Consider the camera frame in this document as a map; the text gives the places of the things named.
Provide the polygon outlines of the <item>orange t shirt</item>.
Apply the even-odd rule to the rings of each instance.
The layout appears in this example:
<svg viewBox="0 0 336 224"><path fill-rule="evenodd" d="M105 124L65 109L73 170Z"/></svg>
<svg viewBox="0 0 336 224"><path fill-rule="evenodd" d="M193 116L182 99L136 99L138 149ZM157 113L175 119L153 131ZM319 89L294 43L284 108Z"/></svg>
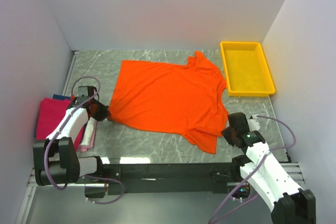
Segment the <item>orange t shirt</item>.
<svg viewBox="0 0 336 224"><path fill-rule="evenodd" d="M227 123L219 68L196 51L187 64L124 60L109 105L109 120L137 130L179 134L215 154Z"/></svg>

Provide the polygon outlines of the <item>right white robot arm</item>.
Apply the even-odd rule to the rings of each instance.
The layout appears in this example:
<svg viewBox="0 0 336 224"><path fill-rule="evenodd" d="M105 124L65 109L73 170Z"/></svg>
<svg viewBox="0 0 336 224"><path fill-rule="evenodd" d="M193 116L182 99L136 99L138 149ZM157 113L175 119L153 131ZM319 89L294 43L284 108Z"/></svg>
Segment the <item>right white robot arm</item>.
<svg viewBox="0 0 336 224"><path fill-rule="evenodd" d="M240 182L238 187L249 183L269 207L273 223L315 223L313 192L290 177L265 138L249 125L245 114L229 114L228 122L223 137L229 145L243 151L243 155L233 158L230 169L232 179Z"/></svg>

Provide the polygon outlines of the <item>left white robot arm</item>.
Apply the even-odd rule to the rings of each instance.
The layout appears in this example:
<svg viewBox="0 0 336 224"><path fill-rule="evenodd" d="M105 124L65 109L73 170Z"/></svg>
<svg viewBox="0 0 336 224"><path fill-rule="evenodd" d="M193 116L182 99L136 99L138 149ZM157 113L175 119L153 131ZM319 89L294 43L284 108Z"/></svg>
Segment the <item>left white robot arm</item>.
<svg viewBox="0 0 336 224"><path fill-rule="evenodd" d="M63 190L82 176L93 183L104 179L105 170L99 156L79 158L75 140L90 119L103 121L109 115L108 106L96 97L100 89L80 86L78 96L67 104L56 128L43 140L33 145L35 180L39 186L52 185Z"/></svg>

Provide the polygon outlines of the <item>folded navy t shirt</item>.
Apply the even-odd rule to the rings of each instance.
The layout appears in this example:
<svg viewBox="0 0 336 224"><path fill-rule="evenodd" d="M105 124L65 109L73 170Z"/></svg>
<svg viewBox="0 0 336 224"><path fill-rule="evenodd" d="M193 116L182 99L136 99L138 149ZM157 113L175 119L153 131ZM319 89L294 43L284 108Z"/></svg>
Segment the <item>folded navy t shirt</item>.
<svg viewBox="0 0 336 224"><path fill-rule="evenodd" d="M75 96L65 96L65 95L59 95L59 94L54 94L52 96L52 99L54 100L59 100L59 101L64 101L64 100L69 100L69 101L73 101L75 99Z"/></svg>

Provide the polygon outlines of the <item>folded magenta t shirt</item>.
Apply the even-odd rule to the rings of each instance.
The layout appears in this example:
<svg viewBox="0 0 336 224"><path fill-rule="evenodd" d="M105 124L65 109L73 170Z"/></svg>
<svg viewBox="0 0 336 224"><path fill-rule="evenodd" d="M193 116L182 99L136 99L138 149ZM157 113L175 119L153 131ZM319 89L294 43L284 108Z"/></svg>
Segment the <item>folded magenta t shirt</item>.
<svg viewBox="0 0 336 224"><path fill-rule="evenodd" d="M45 140L55 129L58 128L58 125L66 116L67 107L70 103L71 101L69 99L57 100L44 98L41 101L36 126L36 140ZM82 139L85 121L80 120L80 123L81 127L79 127L79 123L75 123L70 131L70 137L74 142L75 150L78 149Z"/></svg>

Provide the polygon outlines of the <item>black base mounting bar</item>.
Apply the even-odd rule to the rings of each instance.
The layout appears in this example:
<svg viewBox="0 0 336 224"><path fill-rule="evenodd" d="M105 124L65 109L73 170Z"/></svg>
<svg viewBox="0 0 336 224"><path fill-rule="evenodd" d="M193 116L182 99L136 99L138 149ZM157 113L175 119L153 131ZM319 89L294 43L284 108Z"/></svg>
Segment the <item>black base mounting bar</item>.
<svg viewBox="0 0 336 224"><path fill-rule="evenodd" d="M242 179L231 163L103 164L92 174L107 185L108 195L125 193L212 192L226 194Z"/></svg>

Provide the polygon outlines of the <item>yellow plastic tray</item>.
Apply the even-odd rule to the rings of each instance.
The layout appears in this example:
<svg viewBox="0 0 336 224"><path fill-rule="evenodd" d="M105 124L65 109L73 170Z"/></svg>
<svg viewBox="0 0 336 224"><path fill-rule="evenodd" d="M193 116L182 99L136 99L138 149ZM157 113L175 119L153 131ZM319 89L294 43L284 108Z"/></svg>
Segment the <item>yellow plastic tray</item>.
<svg viewBox="0 0 336 224"><path fill-rule="evenodd" d="M220 47L229 96L267 97L275 94L261 43L222 41Z"/></svg>

